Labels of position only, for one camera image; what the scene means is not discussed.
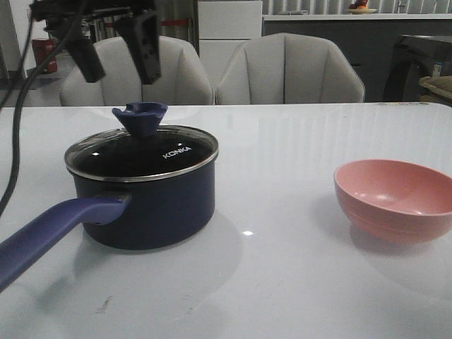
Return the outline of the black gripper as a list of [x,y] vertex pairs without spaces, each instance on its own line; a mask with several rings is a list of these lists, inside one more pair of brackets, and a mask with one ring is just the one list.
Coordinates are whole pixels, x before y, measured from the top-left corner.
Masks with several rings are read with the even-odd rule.
[[[142,84],[152,85],[161,77],[160,21],[156,1],[34,1],[30,9],[32,18],[44,20],[47,27],[125,15],[115,22],[114,29],[125,41]],[[89,37],[72,35],[65,47],[86,82],[95,83],[105,76]]]

